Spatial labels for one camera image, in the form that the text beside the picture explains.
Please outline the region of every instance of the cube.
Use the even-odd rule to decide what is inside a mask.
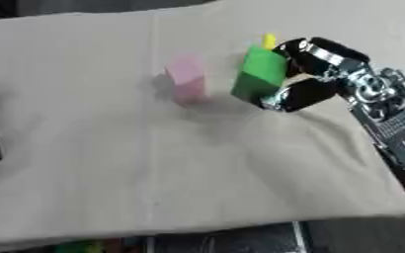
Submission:
[[[179,58],[166,66],[174,83],[174,99],[179,104],[206,99],[202,65],[194,57]]]
[[[270,50],[252,45],[231,90],[240,100],[261,106],[262,97],[274,95],[285,80],[286,59]]]

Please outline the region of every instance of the beige paper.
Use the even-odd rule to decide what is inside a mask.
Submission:
[[[340,99],[282,115],[228,92],[261,35],[322,36],[405,72],[405,1],[224,0],[0,21],[0,243],[404,215]],[[193,54],[210,101],[161,75]]]

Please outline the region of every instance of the gray surface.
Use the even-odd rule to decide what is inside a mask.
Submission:
[[[312,221],[309,228],[317,253],[405,253],[405,219]]]
[[[20,14],[123,12],[202,2],[208,0],[21,0]],[[309,225],[317,252],[405,253],[405,219],[345,219]]]

